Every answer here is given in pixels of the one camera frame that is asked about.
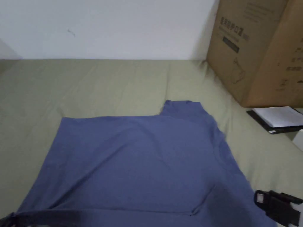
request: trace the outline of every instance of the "wrinkled sheet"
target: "wrinkled sheet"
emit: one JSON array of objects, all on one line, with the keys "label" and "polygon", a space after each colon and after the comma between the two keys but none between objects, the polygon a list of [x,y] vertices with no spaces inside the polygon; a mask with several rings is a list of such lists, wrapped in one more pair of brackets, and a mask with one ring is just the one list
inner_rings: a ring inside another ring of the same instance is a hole
[{"label": "wrinkled sheet", "polygon": [[0,216],[28,193],[62,117],[155,115],[167,99],[201,102],[253,189],[303,198],[303,152],[250,118],[207,63],[2,60],[0,73]]}]

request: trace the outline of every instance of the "notebook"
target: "notebook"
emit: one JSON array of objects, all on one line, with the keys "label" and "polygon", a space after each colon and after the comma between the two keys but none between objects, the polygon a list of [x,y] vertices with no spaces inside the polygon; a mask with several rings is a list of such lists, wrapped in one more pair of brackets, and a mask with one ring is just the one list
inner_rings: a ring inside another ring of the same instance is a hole
[{"label": "notebook", "polygon": [[253,110],[247,111],[247,113],[261,125],[266,131],[270,134],[279,134],[279,133],[288,133],[288,132],[297,132],[303,129],[303,126],[290,126],[290,127],[270,127],[256,112]]},{"label": "notebook", "polygon": [[272,128],[303,125],[303,115],[291,107],[254,108],[253,111]]}]

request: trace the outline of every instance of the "t-shirt sleeve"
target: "t-shirt sleeve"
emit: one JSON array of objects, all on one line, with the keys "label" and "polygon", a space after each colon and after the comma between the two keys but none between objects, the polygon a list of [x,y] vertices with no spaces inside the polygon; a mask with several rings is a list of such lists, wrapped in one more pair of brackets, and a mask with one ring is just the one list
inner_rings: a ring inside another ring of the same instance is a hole
[{"label": "t-shirt sleeve", "polygon": [[233,173],[241,172],[225,141],[225,134],[219,130],[215,119],[204,110],[200,102],[167,100],[160,115],[187,120],[202,127],[205,136],[213,144],[214,155],[220,166]]},{"label": "t-shirt sleeve", "polygon": [[171,116],[199,123],[201,117],[212,118],[200,102],[166,100],[160,115]]}]

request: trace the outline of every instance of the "box label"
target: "box label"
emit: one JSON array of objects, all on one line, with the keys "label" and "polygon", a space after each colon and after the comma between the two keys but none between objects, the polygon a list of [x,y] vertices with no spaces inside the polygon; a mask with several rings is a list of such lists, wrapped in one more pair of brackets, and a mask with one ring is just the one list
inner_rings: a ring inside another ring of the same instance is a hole
[{"label": "box label", "polygon": [[237,58],[234,59],[232,71],[230,75],[230,82],[237,84],[245,78],[246,71],[242,68]]},{"label": "box label", "polygon": [[219,30],[223,31],[225,34],[229,35],[234,41],[239,42],[239,38],[243,38],[249,41],[249,36],[244,33],[244,28],[235,24],[231,20],[221,17],[219,25]]},{"label": "box label", "polygon": [[289,72],[303,71],[303,38],[294,50],[289,65],[285,68]]},{"label": "box label", "polygon": [[223,36],[223,42],[226,43],[234,52],[239,52],[240,48],[225,36]]},{"label": "box label", "polygon": [[251,22],[259,23],[265,18],[274,17],[275,12],[272,9],[266,8],[252,1],[249,1],[243,13],[243,17]]}]

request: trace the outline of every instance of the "mattress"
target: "mattress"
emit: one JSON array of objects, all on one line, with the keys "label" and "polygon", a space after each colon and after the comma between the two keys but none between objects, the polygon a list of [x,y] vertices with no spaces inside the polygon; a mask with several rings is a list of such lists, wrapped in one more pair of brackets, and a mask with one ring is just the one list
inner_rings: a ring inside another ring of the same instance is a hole
[{"label": "mattress", "polygon": [[303,152],[246,114],[206,62],[0,61],[0,217],[35,181],[62,117],[156,115],[165,100],[202,106],[254,190],[303,198]]}]

